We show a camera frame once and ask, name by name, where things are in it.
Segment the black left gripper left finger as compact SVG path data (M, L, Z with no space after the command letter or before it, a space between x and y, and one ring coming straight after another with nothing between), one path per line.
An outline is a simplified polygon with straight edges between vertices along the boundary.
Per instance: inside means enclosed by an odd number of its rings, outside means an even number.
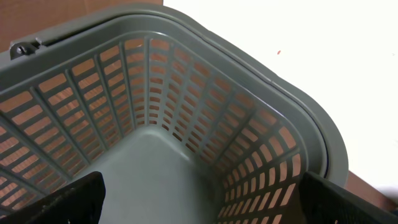
M1 224L98 224L106 188L94 171L1 219Z

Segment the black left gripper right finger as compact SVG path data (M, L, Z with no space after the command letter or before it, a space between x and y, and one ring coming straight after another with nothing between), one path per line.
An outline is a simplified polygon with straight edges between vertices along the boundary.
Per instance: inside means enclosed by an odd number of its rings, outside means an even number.
M307 223L397 224L397 215L377 208L313 172L304 173L298 189Z

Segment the dark grey plastic basket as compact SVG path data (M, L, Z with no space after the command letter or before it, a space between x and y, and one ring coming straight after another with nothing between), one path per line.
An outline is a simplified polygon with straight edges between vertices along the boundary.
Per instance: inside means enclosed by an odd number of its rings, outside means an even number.
M1 222L98 171L101 223L303 223L348 156L310 96L187 15L96 12L1 54Z

